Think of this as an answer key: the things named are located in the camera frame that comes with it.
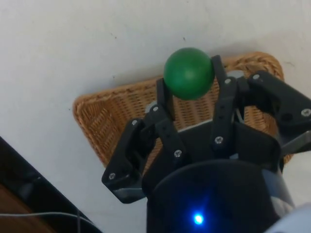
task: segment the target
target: woven basket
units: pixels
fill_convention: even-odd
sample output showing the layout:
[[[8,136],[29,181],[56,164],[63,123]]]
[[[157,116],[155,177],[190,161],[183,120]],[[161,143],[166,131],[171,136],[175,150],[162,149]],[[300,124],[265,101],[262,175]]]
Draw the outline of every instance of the woven basket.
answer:
[[[224,58],[226,71],[242,70],[246,77],[258,70],[266,70],[284,80],[282,67],[277,59],[263,52]],[[94,94],[83,95],[73,104],[73,115],[104,166],[113,154],[121,133],[132,118],[143,118],[147,104],[156,100],[156,77],[149,81],[121,86]],[[177,129],[211,119],[219,87],[215,81],[210,91],[198,100],[184,101],[174,98],[175,126]],[[272,117],[255,107],[245,109],[245,123],[269,135],[276,134],[276,123]],[[146,169],[161,148],[157,140],[146,165]],[[292,155],[285,157],[289,161]]]

